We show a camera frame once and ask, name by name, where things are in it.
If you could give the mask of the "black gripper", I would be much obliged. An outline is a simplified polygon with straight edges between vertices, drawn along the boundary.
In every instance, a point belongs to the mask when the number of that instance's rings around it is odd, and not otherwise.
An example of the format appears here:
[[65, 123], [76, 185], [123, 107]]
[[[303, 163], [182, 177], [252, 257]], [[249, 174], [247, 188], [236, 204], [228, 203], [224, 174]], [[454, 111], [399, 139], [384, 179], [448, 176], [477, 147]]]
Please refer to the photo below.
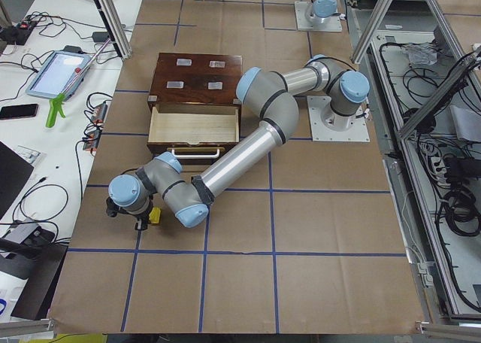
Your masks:
[[116, 217], [118, 214], [129, 214], [136, 218], [135, 229], [137, 231], [144, 231], [148, 229], [149, 214], [153, 209], [153, 196], [148, 196], [144, 207], [135, 212], [127, 211], [123, 207], [117, 205], [111, 197], [106, 199], [106, 215], [109, 217]]

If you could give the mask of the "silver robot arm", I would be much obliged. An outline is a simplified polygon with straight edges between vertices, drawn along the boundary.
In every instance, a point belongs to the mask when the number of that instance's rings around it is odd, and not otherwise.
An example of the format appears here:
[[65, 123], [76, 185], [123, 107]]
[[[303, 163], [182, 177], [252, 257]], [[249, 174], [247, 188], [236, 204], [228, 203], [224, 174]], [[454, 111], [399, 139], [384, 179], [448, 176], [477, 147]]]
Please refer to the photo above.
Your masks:
[[305, 17], [313, 25], [325, 23], [337, 13], [337, 0], [310, 0]]
[[170, 147], [155, 153], [134, 172], [111, 180], [107, 188], [106, 214], [133, 216], [136, 228], [145, 230], [153, 211], [153, 197], [159, 195], [175, 218], [186, 228], [206, 220], [217, 196], [230, 187], [274, 148], [283, 146], [298, 127], [296, 96], [322, 92], [329, 99], [325, 126], [345, 131], [356, 118], [370, 92], [368, 79], [360, 71], [344, 68], [334, 57], [318, 54], [294, 71], [279, 73], [259, 67], [248, 69], [236, 86], [236, 99], [259, 121], [227, 152], [215, 155], [215, 162], [185, 181], [181, 160], [185, 154]]

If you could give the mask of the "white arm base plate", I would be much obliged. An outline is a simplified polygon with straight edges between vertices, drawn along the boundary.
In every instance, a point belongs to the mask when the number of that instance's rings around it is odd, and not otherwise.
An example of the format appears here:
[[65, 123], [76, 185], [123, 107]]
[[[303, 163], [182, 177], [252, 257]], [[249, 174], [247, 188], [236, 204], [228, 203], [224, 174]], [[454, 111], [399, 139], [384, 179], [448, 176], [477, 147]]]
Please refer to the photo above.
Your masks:
[[349, 117], [336, 114], [331, 109], [331, 98], [327, 96], [307, 96], [307, 110], [311, 137], [314, 142], [356, 142], [370, 141], [366, 119], [357, 118], [357, 111]]

